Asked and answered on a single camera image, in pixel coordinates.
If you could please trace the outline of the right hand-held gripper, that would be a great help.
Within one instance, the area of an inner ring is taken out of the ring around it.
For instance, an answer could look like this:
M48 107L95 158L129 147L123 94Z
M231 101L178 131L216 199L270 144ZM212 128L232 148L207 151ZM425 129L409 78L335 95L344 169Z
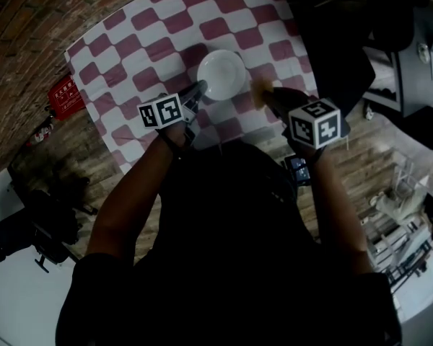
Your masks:
M287 138L315 150L341 138L341 111L329 99L309 99L297 89L274 87L263 93L272 113L287 122Z

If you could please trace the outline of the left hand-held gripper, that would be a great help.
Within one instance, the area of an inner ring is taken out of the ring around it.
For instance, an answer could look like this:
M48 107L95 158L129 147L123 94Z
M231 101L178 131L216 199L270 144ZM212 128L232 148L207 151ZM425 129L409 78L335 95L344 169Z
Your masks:
M199 80L178 93L138 105L141 137L158 133L171 141L184 141L185 129L196 118L198 103L206 90L207 81Z

